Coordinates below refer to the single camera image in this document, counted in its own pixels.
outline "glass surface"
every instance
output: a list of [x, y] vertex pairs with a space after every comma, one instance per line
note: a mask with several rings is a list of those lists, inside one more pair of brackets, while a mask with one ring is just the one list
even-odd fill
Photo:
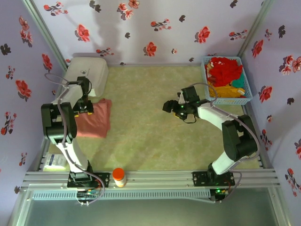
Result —
[[238, 189], [222, 204], [192, 200], [32, 201], [26, 226], [277, 226], [267, 189]]

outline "folded pink towel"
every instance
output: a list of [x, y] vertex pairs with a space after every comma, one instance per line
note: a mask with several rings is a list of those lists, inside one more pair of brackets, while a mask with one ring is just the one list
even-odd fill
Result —
[[77, 136], [79, 137], [103, 137], [107, 136], [110, 126], [110, 113], [112, 101], [102, 99], [93, 104], [94, 113], [82, 113], [75, 117]]

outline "yellow cloth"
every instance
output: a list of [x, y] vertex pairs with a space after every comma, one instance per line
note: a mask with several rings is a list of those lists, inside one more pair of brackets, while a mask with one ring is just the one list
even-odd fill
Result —
[[[245, 94], [245, 90], [242, 88], [235, 88], [233, 86], [221, 86], [214, 88], [217, 92], [217, 96], [220, 98], [238, 98], [241, 95]], [[209, 88], [209, 94], [211, 97], [215, 97], [214, 91]]]

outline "metal bracket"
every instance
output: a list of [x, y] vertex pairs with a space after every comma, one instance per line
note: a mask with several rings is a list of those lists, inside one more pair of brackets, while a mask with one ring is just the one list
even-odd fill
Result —
[[207, 187], [207, 186], [231, 186], [235, 185], [233, 173], [227, 172], [217, 178], [214, 182], [210, 181], [207, 171], [195, 171], [192, 172], [193, 185], [195, 187]]
[[[110, 182], [110, 174], [109, 173], [94, 173], [94, 174], [96, 176], [100, 177], [101, 180], [103, 180], [104, 187], [106, 187], [106, 188], [109, 187], [109, 182]], [[82, 185], [81, 183], [75, 183], [72, 180], [71, 175], [69, 174], [67, 187], [68, 188], [87, 188], [87, 185]]]

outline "orange bottle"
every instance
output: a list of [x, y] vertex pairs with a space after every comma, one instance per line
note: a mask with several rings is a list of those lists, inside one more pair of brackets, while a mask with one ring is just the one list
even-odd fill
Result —
[[123, 187], [127, 183], [127, 178], [122, 168], [116, 168], [113, 170], [112, 176], [118, 187]]

